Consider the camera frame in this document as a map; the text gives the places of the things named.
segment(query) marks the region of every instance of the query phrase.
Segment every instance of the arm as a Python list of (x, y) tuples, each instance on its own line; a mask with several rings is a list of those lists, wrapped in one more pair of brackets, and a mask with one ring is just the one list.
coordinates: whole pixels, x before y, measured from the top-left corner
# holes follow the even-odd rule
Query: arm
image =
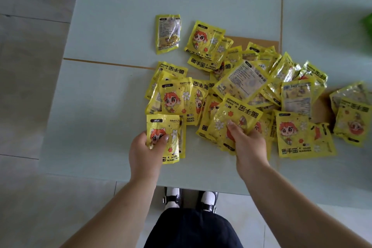
[(281, 247), (372, 247), (270, 167), (260, 133), (246, 136), (233, 122), (228, 128), (236, 141), (237, 171)]
[(169, 136), (153, 149), (146, 133), (139, 134), (129, 150), (130, 181), (106, 206), (76, 232), (65, 247), (135, 247), (150, 208)]

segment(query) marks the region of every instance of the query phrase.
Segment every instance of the forearm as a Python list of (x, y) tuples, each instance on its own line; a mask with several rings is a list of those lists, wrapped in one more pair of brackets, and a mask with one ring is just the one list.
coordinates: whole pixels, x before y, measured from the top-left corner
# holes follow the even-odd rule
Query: forearm
[(281, 247), (371, 247), (271, 167), (252, 167), (244, 182)]
[(135, 247), (155, 187), (154, 178), (131, 180), (63, 247)]

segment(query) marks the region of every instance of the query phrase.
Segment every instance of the white table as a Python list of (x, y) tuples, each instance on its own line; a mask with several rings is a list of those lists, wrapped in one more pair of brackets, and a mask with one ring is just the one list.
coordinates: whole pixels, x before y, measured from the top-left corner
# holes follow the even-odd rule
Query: white table
[[(128, 150), (146, 128), (143, 96), (152, 69), (159, 60), (188, 66), (182, 48), (196, 20), (228, 35), (279, 41), (282, 19), (283, 51), (328, 72), (330, 86), (358, 79), (372, 84), (372, 42), (358, 23), (372, 12), (372, 0), (283, 0), (281, 6), (282, 0), (76, 0), (64, 58), (104, 63), (63, 60), (41, 170), (128, 181)], [(154, 18), (166, 13), (181, 15), (181, 48), (156, 55)], [(188, 68), (192, 76), (207, 78)], [(188, 126), (186, 159), (163, 166), (158, 185), (248, 194), (235, 157), (196, 130)], [(336, 144), (335, 158), (289, 161), (274, 155), (270, 162), (317, 203), (372, 208), (372, 143), (362, 149)]]

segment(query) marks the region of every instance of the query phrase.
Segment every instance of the black shoe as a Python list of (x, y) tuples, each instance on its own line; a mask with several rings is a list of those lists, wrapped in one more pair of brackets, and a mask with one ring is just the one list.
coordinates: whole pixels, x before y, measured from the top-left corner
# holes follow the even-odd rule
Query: black shoe
[(214, 201), (214, 204), (205, 204), (205, 203), (202, 202), (202, 197), (203, 197), (204, 192), (205, 191), (199, 191), (198, 202), (196, 203), (196, 209), (216, 213), (216, 208), (217, 208), (216, 203), (217, 203), (217, 199), (218, 199), (218, 192), (212, 192), (214, 194), (214, 196), (216, 197), (215, 201)]
[(164, 187), (164, 197), (163, 197), (163, 203), (166, 205), (168, 204), (168, 202), (175, 202), (180, 208), (181, 208), (181, 203), (182, 203), (182, 199), (181, 199), (181, 189), (180, 189), (180, 194), (179, 195), (170, 195), (170, 196), (167, 196), (167, 188)]

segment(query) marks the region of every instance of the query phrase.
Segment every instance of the foot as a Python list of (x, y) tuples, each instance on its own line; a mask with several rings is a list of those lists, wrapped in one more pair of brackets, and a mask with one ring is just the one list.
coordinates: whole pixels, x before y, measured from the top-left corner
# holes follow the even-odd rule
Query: foot
[(181, 206), (181, 189), (177, 187), (165, 187), (163, 203), (165, 210), (168, 208), (179, 208)]
[(218, 199), (218, 192), (199, 191), (198, 202), (196, 208), (198, 210), (216, 212), (216, 203)]

